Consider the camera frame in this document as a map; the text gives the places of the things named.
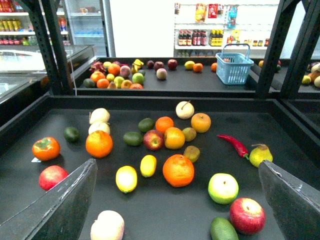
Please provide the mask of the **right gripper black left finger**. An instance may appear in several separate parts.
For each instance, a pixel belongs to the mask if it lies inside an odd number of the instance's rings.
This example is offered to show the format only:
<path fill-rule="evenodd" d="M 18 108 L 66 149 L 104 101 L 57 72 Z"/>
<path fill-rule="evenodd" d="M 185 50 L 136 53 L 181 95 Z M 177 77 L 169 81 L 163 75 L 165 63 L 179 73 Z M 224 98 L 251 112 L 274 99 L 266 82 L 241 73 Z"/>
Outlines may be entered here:
<path fill-rule="evenodd" d="M 2 240 L 79 239 L 95 189 L 98 166 L 89 159 L 0 226 Z"/>

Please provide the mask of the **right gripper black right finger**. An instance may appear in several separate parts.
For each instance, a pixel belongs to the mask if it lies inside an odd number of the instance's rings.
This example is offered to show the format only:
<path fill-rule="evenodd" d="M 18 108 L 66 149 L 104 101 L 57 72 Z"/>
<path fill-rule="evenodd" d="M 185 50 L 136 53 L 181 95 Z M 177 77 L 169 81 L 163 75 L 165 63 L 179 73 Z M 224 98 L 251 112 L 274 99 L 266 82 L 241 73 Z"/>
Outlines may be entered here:
<path fill-rule="evenodd" d="M 263 160 L 258 175 L 265 198 L 286 240 L 320 238 L 320 191 Z"/>

